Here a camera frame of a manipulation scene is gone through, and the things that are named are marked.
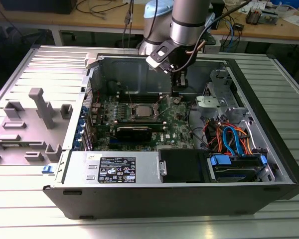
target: side panel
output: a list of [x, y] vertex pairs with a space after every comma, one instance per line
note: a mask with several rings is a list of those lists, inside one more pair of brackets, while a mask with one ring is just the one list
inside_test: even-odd
[[275, 153], [279, 157], [281, 163], [283, 164], [285, 170], [287, 171], [289, 177], [293, 182], [298, 184], [295, 190], [291, 190], [282, 199], [291, 199], [292, 197], [299, 194], [299, 165], [294, 159], [293, 155], [289, 151], [285, 142], [281, 138], [277, 129], [275, 128], [273, 122], [269, 118], [268, 114], [264, 110], [264, 107], [260, 103], [250, 84], [246, 80], [244, 74], [240, 70], [236, 61], [228, 60], [230, 68], [238, 82], [237, 87], [240, 88], [248, 104], [250, 105], [253, 113], [256, 115], [259, 125], [261, 125], [263, 131], [265, 132], [270, 144], [272, 145]]
[[281, 198], [293, 187], [295, 186], [65, 190], [46, 186], [43, 191], [70, 219], [110, 219], [254, 214], [268, 203]]

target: black cable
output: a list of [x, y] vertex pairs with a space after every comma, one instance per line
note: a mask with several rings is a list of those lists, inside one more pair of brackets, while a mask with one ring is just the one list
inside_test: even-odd
[[237, 43], [236, 43], [236, 48], [235, 48], [235, 52], [237, 51], [237, 48], [238, 48], [238, 45], [239, 45], [239, 43], [240, 43], [240, 36], [241, 36], [241, 34], [242, 34], [242, 31], [238, 31], [238, 34], [239, 34], [239, 36], [238, 36], [238, 38], [236, 38], [236, 40], [238, 40], [237, 41]]
[[175, 69], [175, 70], [170, 70], [170, 72], [178, 72], [178, 71], [181, 71], [182, 69], [184, 69], [185, 67], [188, 66], [188, 64], [191, 62], [191, 60], [193, 59], [194, 55], [196, 54], [196, 51], [197, 51], [197, 48], [198, 48], [200, 39], [202, 38], [202, 36], [204, 35], [204, 33], [205, 33], [205, 32], [206, 32], [206, 31], [207, 31], [207, 30], [208, 30], [208, 29], [209, 29], [215, 22], [217, 22], [217, 21], [223, 19], [224, 17], [228, 16], [229, 14], [232, 14], [233, 12], [235, 12], [235, 11], [237, 11], [238, 9], [240, 9], [240, 8], [242, 8], [242, 7], [244, 7], [244, 6], [246, 6], [246, 5], [247, 5], [248, 3], [250, 3], [250, 2], [251, 2], [251, 0], [247, 0], [246, 2], [240, 4], [240, 5], [237, 6], [237, 7], [232, 8], [231, 10], [229, 10], [228, 12], [226, 12], [225, 14], [222, 14], [221, 16], [215, 18], [211, 23], [209, 23], [209, 24], [204, 28], [204, 30], [201, 32], [201, 34], [200, 34], [200, 36], [199, 36], [199, 38], [198, 38], [198, 40], [197, 40], [197, 42], [196, 42], [196, 44], [195, 44], [195, 47], [194, 47], [194, 49], [193, 49], [193, 51], [192, 51], [192, 53], [191, 53], [189, 59], [187, 60], [187, 62], [186, 62], [182, 67], [180, 67], [180, 68], [178, 68], [178, 69]]
[[[229, 17], [229, 22], [230, 22], [230, 24], [231, 24], [232, 27], [233, 27], [234, 36], [235, 36], [234, 25], [235, 25], [236, 22], [235, 22], [235, 20], [233, 19], [233, 17], [232, 17], [231, 15], [228, 15], [228, 17]], [[227, 26], [226, 23], [225, 23], [225, 26], [227, 27], [227, 29], [229, 30], [229, 32], [228, 32], [228, 35], [227, 35], [225, 41], [223, 42], [223, 44], [221, 44], [221, 48], [223, 48], [223, 50], [225, 50], [225, 48], [227, 48], [227, 47], [230, 45], [230, 41], [228, 42], [227, 45], [226, 45], [226, 41], [227, 41], [229, 35], [231, 35], [231, 29]]]
[[19, 31], [18, 28], [16, 28], [16, 26], [4, 15], [4, 13], [0, 10], [0, 14], [4, 17], [4, 19], [21, 35], [21, 37], [26, 40], [29, 44], [32, 45], [32, 43], [30, 41], [28, 41], [28, 39], [26, 39], [24, 37], [24, 35]]
[[188, 111], [188, 115], [187, 115], [187, 125], [188, 125], [188, 128], [189, 128], [189, 131], [193, 134], [193, 136], [194, 136], [195, 138], [197, 138], [197, 139], [202, 143], [202, 149], [204, 148], [205, 150], [210, 151], [210, 149], [207, 148], [206, 143], [205, 143], [200, 137], [198, 137], [198, 136], [194, 133], [194, 130], [196, 130], [196, 129], [200, 128], [200, 127], [197, 127], [197, 128], [192, 129], [191, 126], [190, 126], [190, 124], [189, 124], [189, 116], [190, 116], [190, 112], [191, 112], [191, 109], [193, 108], [194, 104], [195, 104], [195, 101], [193, 101], [192, 104], [190, 105], [190, 107], [189, 107], [189, 111]]
[[123, 30], [123, 34], [122, 34], [122, 48], [124, 48], [124, 35], [125, 35], [125, 32], [126, 32], [127, 28], [128, 28], [128, 25], [125, 24], [125, 27], [124, 27], [124, 30]]
[[115, 9], [115, 8], [118, 8], [118, 7], [122, 7], [122, 6], [125, 6], [125, 5], [127, 5], [128, 3], [126, 2], [126, 3], [124, 3], [124, 4], [122, 4], [122, 5], [118, 5], [118, 6], [114, 6], [114, 7], [111, 7], [111, 8], [109, 8], [109, 9], [106, 9], [106, 10], [102, 10], [102, 11], [94, 11], [93, 10], [93, 8], [95, 8], [95, 7], [98, 7], [98, 6], [102, 6], [102, 5], [94, 5], [93, 7], [91, 7], [89, 10], [90, 11], [83, 11], [83, 10], [81, 10], [81, 9], [79, 9], [79, 5], [81, 5], [82, 3], [84, 3], [84, 2], [86, 2], [87, 0], [82, 0], [81, 2], [79, 2], [78, 4], [76, 4], [76, 6], [75, 6], [75, 9], [77, 9], [79, 12], [81, 12], [81, 13], [88, 13], [88, 14], [94, 14], [94, 13], [102, 13], [102, 12], [106, 12], [106, 11], [109, 11], [109, 10], [112, 10], [112, 9]]
[[131, 31], [132, 31], [132, 24], [133, 24], [134, 0], [131, 0], [131, 3], [132, 3], [132, 6], [131, 6], [131, 24], [130, 24], [128, 48], [130, 47], [130, 38], [131, 38]]
[[128, 4], [128, 3], [126, 2], [126, 3], [122, 4], [122, 5], [114, 6], [114, 7], [112, 7], [112, 8], [109, 8], [109, 9], [106, 9], [106, 10], [102, 10], [102, 11], [94, 11], [93, 13], [102, 13], [102, 12], [106, 12], [106, 11], [109, 11], [109, 10], [112, 10], [112, 9], [115, 9], [115, 8], [118, 8], [118, 7], [125, 6], [125, 5], [127, 5], [127, 4]]
[[147, 39], [149, 39], [149, 37], [151, 36], [151, 33], [153, 32], [153, 27], [154, 27], [154, 23], [155, 23], [155, 19], [156, 19], [156, 14], [157, 14], [157, 8], [158, 8], [158, 0], [156, 0], [154, 18], [153, 18], [153, 21], [151, 22], [149, 35], [146, 37]]

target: warning label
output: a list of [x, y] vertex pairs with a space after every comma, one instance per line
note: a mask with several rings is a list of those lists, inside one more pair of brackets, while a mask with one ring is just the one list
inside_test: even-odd
[[99, 183], [135, 183], [135, 157], [101, 158], [98, 181]]

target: slotted metal surface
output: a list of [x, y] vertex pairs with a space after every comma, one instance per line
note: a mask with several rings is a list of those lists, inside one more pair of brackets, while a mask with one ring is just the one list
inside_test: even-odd
[[[58, 106], [72, 102], [86, 72], [84, 57], [95, 48], [41, 47], [36, 60], [24, 63], [6, 96], [25, 101], [32, 86], [43, 87], [46, 100]], [[299, 163], [299, 89], [264, 55], [223, 54], [237, 59], [256, 95]], [[72, 59], [73, 61], [54, 61]], [[65, 94], [58, 100], [54, 94]], [[6, 97], [0, 99], [0, 117]], [[70, 220], [42, 193], [53, 177], [41, 166], [0, 166], [0, 238], [71, 236], [71, 238], [299, 238], [299, 195], [277, 201], [254, 215], [127, 220]]]

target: cable on desk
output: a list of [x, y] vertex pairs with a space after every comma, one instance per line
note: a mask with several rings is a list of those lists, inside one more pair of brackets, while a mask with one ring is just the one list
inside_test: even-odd
[[133, 24], [133, 13], [134, 13], [134, 0], [131, 0], [131, 24], [130, 24], [130, 32], [129, 32], [129, 41], [128, 41], [128, 48], [130, 47], [130, 38], [131, 38], [131, 31], [132, 31], [132, 24]]
[[[231, 15], [228, 15], [228, 17], [229, 17], [229, 20], [230, 20], [230, 23], [232, 24], [232, 26], [234, 26], [235, 24], [236, 24], [236, 22], [235, 22], [235, 19], [231, 16]], [[235, 51], [237, 50], [237, 48], [238, 48], [238, 45], [239, 45], [239, 43], [240, 43], [240, 37], [241, 37], [241, 34], [242, 34], [242, 31], [239, 31], [239, 30], [237, 30], [238, 31], [238, 37], [235, 39], [235, 40], [233, 40], [233, 42], [232, 42], [232, 46], [231, 47], [236, 47], [235, 48]], [[223, 42], [223, 44], [221, 45], [221, 48], [223, 48], [223, 49], [225, 49], [226, 47], [228, 47], [229, 46], [229, 44], [230, 43], [228, 43], [227, 45], [226, 45], [226, 41], [227, 41], [227, 39], [228, 39], [228, 37], [229, 37], [229, 34], [230, 34], [230, 32], [228, 33], [228, 35], [227, 35], [227, 37], [226, 37], [226, 40]]]
[[112, 10], [112, 9], [115, 9], [115, 8], [118, 8], [118, 7], [122, 7], [122, 6], [125, 6], [125, 5], [128, 4], [128, 3], [126, 2], [126, 3], [122, 4], [122, 5], [114, 6], [114, 7], [111, 7], [111, 8], [109, 8], [109, 9], [102, 10], [102, 11], [94, 11], [94, 10], [93, 10], [95, 7], [98, 7], [98, 6], [105, 6], [105, 5], [110, 4], [110, 3], [113, 1], [113, 0], [110, 0], [109, 3], [106, 3], [106, 4], [98, 4], [98, 5], [94, 5], [94, 6], [92, 6], [92, 7], [89, 9], [89, 11], [83, 11], [83, 10], [79, 9], [79, 5], [81, 5], [82, 3], [86, 2], [86, 1], [87, 1], [87, 0], [82, 0], [82, 1], [80, 1], [78, 4], [76, 4], [75, 9], [77, 9], [77, 10], [78, 10], [79, 12], [81, 12], [81, 13], [87, 13], [87, 14], [91, 14], [91, 15], [93, 15], [93, 14], [95, 14], [95, 13], [104, 13], [104, 12], [106, 12], [106, 11], [109, 11], [109, 10]]
[[0, 14], [4, 17], [4, 19], [21, 35], [21, 37], [24, 39], [24, 40], [26, 40], [29, 44], [31, 44], [32, 45], [32, 43], [28, 40], [28, 39], [26, 39], [25, 37], [24, 37], [24, 35], [19, 31], [19, 29], [18, 28], [16, 28], [16, 26], [4, 15], [4, 13], [0, 10]]
[[229, 34], [231, 34], [230, 42], [229, 42], [229, 44], [227, 45], [227, 49], [226, 49], [226, 52], [228, 52], [228, 51], [230, 50], [230, 48], [232, 47], [232, 45], [233, 45], [233, 40], [234, 40], [234, 29], [233, 29], [233, 25], [232, 25], [231, 22], [229, 22], [229, 21], [226, 20], [226, 19], [223, 19], [223, 21], [225, 21], [226, 23], [228, 23], [228, 24], [230, 25], [229, 33], [228, 33], [228, 35], [227, 35], [226, 40], [225, 40], [224, 43], [223, 43], [223, 47], [224, 47], [225, 42], [227, 41]]
[[131, 23], [131, 19], [132, 19], [132, 6], [134, 5], [134, 0], [130, 1], [130, 7], [125, 15], [125, 19], [124, 19], [124, 23], [125, 23], [125, 27], [123, 30], [123, 34], [122, 34], [122, 48], [124, 48], [124, 36], [125, 36], [125, 32], [126, 29], [128, 28], [128, 25]]

